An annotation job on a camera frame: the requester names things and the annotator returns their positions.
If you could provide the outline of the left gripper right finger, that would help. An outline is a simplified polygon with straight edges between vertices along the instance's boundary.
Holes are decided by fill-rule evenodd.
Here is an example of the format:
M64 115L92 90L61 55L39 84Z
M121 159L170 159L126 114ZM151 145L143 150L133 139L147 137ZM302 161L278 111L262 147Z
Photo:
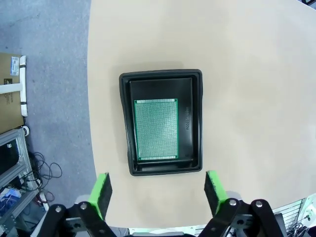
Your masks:
M204 191L212 219L200 233L201 237L282 237L282 229L264 199L250 204L228 197L215 171L207 171Z

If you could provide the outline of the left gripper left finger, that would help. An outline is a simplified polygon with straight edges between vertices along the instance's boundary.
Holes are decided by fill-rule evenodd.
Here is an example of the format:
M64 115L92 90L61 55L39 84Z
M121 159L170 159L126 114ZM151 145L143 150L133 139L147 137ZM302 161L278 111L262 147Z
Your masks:
M37 236L74 237L78 232L87 232L91 237L115 237L105 221L112 192L109 173L100 174L87 201L75 203L70 208L52 205Z

